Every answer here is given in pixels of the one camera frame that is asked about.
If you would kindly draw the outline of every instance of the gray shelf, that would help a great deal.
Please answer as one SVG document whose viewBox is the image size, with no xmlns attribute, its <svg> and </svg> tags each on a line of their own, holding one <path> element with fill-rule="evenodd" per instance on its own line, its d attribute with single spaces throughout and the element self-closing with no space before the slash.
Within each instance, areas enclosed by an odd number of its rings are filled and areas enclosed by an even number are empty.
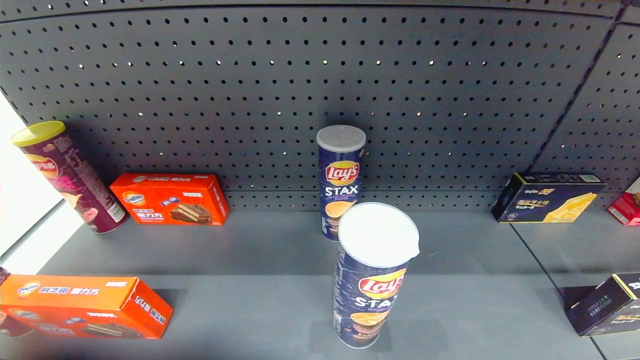
<svg viewBox="0 0 640 360">
<path fill-rule="evenodd" d="M 614 272 L 640 272 L 640 232 L 605 211 L 588 211 L 573 224 L 515 224 L 544 269 L 560 287 L 600 284 Z M 593 338 L 607 360 L 640 357 L 640 333 Z"/>
<path fill-rule="evenodd" d="M 233 212 L 224 227 L 80 229 L 43 274 L 141 275 L 175 307 L 162 340 L 27 337 L 27 359 L 594 359 L 552 283 L 508 225 L 488 213 L 409 213 L 419 257 L 381 338 L 351 350 L 334 335 L 336 246 L 313 212 Z M 38 342 L 38 349 L 29 347 Z"/>
</svg>

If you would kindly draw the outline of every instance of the pegboard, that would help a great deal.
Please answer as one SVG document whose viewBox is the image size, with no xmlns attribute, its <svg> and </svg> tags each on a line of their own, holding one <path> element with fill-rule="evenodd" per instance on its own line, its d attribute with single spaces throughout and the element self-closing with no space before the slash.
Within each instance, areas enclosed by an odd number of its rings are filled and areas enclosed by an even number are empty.
<svg viewBox="0 0 640 360">
<path fill-rule="evenodd" d="M 639 65 L 640 28 L 619 25 L 534 169 L 588 170 L 606 192 L 626 190 L 640 176 Z"/>
<path fill-rule="evenodd" d="M 361 201 L 384 202 L 404 211 L 489 211 L 500 192 L 366 191 Z M 317 192 L 228 192 L 232 210 L 317 210 Z"/>
<path fill-rule="evenodd" d="M 631 0 L 631 4 L 626 8 L 621 21 L 628 24 L 640 24 L 640 1 Z"/>
<path fill-rule="evenodd" d="M 453 7 L 224 7 L 0 25 L 1 86 L 64 120 L 107 181 L 214 172 L 317 191 L 315 135 L 368 136 L 370 191 L 499 191 L 527 168 L 610 19 Z"/>
<path fill-rule="evenodd" d="M 309 1 L 309 0 L 4 0 L 0 5 L 0 22 L 35 19 L 41 17 L 70 15 L 78 13 L 133 10 L 140 8 L 168 8 L 190 6 L 224 5 L 360 5 L 359 0 Z M 620 2 L 617 0 L 576 1 L 576 0 L 417 0 L 417 1 L 367 1 L 368 5 L 426 5 L 426 6 L 478 6 L 488 8 L 512 8 L 546 12 L 579 13 L 613 17 Z"/>
</svg>

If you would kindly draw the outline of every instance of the orange snack box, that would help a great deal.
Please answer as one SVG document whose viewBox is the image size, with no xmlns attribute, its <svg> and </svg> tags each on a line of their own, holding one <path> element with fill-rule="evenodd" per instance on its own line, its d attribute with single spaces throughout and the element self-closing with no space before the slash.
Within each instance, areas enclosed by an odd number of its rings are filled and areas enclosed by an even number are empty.
<svg viewBox="0 0 640 360">
<path fill-rule="evenodd" d="M 215 175 L 124 173 L 111 191 L 139 224 L 222 225 L 229 206 Z"/>
<path fill-rule="evenodd" d="M 0 309 L 46 334 L 162 338 L 173 309 L 138 277 L 11 275 Z"/>
</svg>

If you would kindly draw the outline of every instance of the lay's stax can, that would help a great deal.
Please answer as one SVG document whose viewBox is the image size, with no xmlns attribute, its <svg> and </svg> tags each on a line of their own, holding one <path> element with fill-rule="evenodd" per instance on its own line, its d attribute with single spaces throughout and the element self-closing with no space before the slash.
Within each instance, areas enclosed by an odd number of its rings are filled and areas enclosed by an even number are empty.
<svg viewBox="0 0 640 360">
<path fill-rule="evenodd" d="M 397 208 L 364 202 L 345 212 L 338 236 L 333 325 L 347 346 L 370 347 L 396 301 L 409 260 L 420 252 L 418 229 Z"/>
<path fill-rule="evenodd" d="M 127 212 L 79 152 L 62 122 L 33 124 L 18 131 L 11 141 L 93 232 L 107 233 L 127 220 Z"/>
<path fill-rule="evenodd" d="M 320 146 L 322 232 L 332 241 L 338 241 L 340 217 L 356 203 L 362 190 L 362 148 L 367 137 L 357 127 L 334 125 L 318 131 L 316 140 Z"/>
</svg>

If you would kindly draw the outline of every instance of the gray plastic lid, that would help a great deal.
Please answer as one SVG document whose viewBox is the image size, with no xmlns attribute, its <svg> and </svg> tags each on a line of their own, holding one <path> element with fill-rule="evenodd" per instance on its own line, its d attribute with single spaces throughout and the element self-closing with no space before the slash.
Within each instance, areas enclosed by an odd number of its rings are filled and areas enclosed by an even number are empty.
<svg viewBox="0 0 640 360">
<path fill-rule="evenodd" d="M 333 152 L 352 152 L 360 150 L 367 142 L 364 131 L 355 126 L 333 125 L 318 131 L 318 145 Z"/>
<path fill-rule="evenodd" d="M 363 202 L 340 218 L 338 239 L 344 251 L 376 268 L 404 264 L 420 253 L 418 228 L 396 207 Z"/>
</svg>

